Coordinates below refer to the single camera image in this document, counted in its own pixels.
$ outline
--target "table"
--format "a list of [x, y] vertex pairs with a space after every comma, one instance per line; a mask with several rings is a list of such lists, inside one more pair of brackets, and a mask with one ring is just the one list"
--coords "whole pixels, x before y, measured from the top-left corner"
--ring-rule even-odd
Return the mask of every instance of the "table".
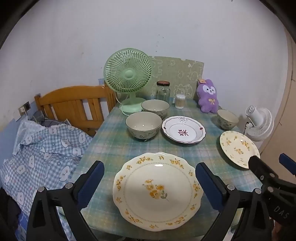
[[233, 184], [238, 190], [252, 191], [261, 186], [260, 181], [250, 170], [242, 169], [232, 163], [222, 151], [219, 137], [224, 131], [216, 123], [216, 115], [202, 113], [193, 100], [187, 100], [182, 110], [171, 105], [167, 117], [174, 115], [198, 120], [206, 129], [205, 138], [195, 145], [181, 144], [165, 137], [160, 130], [155, 137], [144, 142], [131, 136], [125, 124], [126, 116], [118, 109], [118, 105], [110, 112], [72, 176], [72, 182], [76, 181], [96, 160], [101, 160], [105, 165], [105, 174], [101, 183], [87, 208], [81, 211], [91, 228], [124, 237], [151, 240], [184, 239], [204, 235], [207, 232], [218, 212], [211, 207], [205, 194], [195, 216], [177, 229], [147, 231], [132, 225], [120, 215], [112, 198], [115, 174], [125, 162], [146, 152], [171, 153], [184, 158], [193, 167], [199, 162], [205, 162], [224, 183]]

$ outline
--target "beige bowl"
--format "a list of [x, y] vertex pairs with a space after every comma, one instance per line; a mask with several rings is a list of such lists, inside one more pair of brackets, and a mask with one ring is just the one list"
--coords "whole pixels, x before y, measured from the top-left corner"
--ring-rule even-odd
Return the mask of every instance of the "beige bowl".
[[164, 118], [170, 108], [169, 103], [163, 100], [146, 100], [141, 104], [144, 111], [152, 112]]
[[152, 112], [137, 112], [126, 118], [128, 130], [138, 139], [149, 139], [155, 136], [161, 123], [161, 118]]
[[228, 110], [218, 110], [217, 113], [218, 123], [225, 130], [231, 130], [239, 122], [237, 116]]

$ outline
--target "metal screw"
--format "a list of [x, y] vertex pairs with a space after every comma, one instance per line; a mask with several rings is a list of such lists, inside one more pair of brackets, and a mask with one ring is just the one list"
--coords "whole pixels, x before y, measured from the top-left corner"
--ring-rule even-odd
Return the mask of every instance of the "metal screw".
[[38, 188], [38, 192], [43, 192], [44, 191], [44, 187], [39, 187]]
[[273, 189], [272, 187], [268, 187], [267, 190], [268, 190], [269, 192], [273, 192], [273, 191], [274, 191], [274, 189]]
[[235, 187], [231, 184], [228, 184], [227, 185], [227, 188], [230, 190], [230, 191], [233, 191], [235, 189]]
[[260, 190], [259, 188], [256, 188], [256, 189], [255, 189], [255, 193], [257, 193], [257, 194], [261, 194], [261, 190]]
[[73, 187], [73, 183], [67, 183], [65, 185], [65, 188], [70, 189], [71, 187]]

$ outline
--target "cotton swab container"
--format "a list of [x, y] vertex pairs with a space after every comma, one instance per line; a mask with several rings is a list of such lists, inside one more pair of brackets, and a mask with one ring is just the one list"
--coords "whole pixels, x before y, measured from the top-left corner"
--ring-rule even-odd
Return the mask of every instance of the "cotton swab container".
[[185, 95], [177, 94], [175, 99], [175, 107], [177, 109], [183, 109], [185, 106]]

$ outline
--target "large round plate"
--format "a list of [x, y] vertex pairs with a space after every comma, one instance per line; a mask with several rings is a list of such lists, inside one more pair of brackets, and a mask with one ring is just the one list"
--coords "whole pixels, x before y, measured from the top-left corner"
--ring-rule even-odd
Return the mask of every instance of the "large round plate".
[[149, 231], [175, 229], [200, 208], [203, 190], [184, 159], [145, 153], [116, 174], [113, 201], [130, 223]]
[[226, 156], [235, 164], [243, 168], [249, 168], [251, 156], [260, 158], [255, 144], [245, 135], [236, 131], [226, 131], [220, 136], [220, 145]]
[[190, 117], [172, 116], [166, 118], [161, 127], [166, 136], [180, 143], [194, 144], [205, 137], [204, 126]]

